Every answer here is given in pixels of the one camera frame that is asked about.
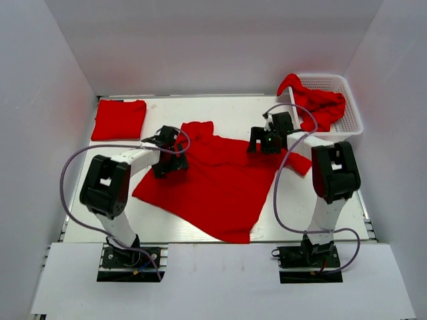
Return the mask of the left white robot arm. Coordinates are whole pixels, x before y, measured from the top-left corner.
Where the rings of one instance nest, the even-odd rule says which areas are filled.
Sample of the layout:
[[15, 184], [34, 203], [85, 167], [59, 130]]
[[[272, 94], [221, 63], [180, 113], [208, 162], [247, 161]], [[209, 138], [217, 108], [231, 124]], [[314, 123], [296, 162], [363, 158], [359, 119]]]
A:
[[107, 242], [119, 248], [117, 256], [125, 265], [133, 266], [141, 258], [139, 237], [125, 214], [131, 178], [149, 167], [156, 179], [188, 169], [185, 152], [190, 144], [182, 130], [164, 125], [154, 136], [141, 140], [138, 148], [91, 160], [79, 200], [98, 218]]

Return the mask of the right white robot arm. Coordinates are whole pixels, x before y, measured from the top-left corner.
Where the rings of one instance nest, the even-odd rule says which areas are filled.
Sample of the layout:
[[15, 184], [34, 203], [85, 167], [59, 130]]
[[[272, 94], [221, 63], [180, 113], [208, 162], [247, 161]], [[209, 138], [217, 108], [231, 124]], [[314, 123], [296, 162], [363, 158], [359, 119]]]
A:
[[286, 150], [285, 158], [301, 155], [312, 162], [312, 183], [316, 205], [308, 229], [303, 231], [309, 244], [301, 249], [302, 260], [318, 265], [326, 256], [323, 246], [334, 241], [334, 231], [340, 213], [361, 185], [354, 151], [348, 141], [331, 142], [295, 129], [288, 112], [263, 114], [266, 125], [252, 127], [248, 153], [278, 154]]

